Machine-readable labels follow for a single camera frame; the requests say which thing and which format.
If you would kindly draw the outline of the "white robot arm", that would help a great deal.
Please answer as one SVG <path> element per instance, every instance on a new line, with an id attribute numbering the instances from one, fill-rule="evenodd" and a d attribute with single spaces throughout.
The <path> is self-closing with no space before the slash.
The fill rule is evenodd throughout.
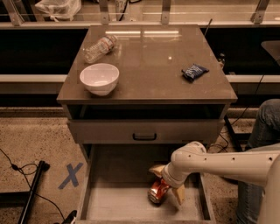
<path id="1" fill-rule="evenodd" d="M 184 183 L 196 172 L 251 183 L 263 188 L 257 224 L 280 223 L 280 148 L 278 144 L 244 152 L 208 153 L 202 143 L 193 141 L 171 154 L 169 164 L 154 165 L 150 172 L 158 180 L 148 191 L 155 204 L 172 190 L 179 204 L 186 199 Z"/>

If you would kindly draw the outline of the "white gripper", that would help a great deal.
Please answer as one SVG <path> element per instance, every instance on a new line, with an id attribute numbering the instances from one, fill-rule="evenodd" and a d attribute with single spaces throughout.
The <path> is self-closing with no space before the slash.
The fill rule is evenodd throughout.
<path id="1" fill-rule="evenodd" d="M 167 165 L 156 164 L 153 165 L 149 172 L 155 174 L 157 177 L 163 177 L 164 181 L 171 187 L 173 187 L 172 193 L 175 196 L 177 202 L 182 205 L 186 200 L 185 186 L 183 183 L 186 180 L 186 176 L 174 168 L 172 163 Z"/>

